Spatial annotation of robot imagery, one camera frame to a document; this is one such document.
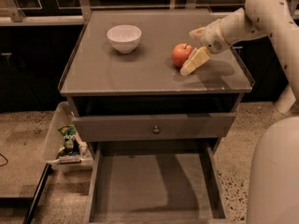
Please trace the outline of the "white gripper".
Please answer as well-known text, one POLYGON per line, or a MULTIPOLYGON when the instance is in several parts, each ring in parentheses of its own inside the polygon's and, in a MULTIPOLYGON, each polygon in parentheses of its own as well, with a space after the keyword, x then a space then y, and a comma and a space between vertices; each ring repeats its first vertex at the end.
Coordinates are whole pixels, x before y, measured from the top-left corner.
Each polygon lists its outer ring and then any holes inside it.
POLYGON ((198 67, 206 63, 210 59, 211 53, 218 54, 231 47, 221 32, 220 20, 215 20, 206 27, 191 30, 189 36, 192 39, 199 40, 203 47, 194 49, 187 61, 182 65, 180 73, 183 76, 190 75, 198 67))

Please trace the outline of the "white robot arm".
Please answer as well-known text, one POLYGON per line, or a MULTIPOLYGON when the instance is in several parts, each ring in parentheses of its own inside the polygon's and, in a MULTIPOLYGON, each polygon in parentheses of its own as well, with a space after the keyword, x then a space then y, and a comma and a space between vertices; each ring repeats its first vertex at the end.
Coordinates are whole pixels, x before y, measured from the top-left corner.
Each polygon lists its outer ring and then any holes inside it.
MULTIPOLYGON (((291 97, 299 99, 299 27, 286 0, 246 0, 243 8, 190 31, 201 47, 192 51, 180 73, 187 76, 211 55, 263 35, 288 79, 291 97)), ((247 224, 299 224, 299 117, 272 124, 255 147, 247 224)))

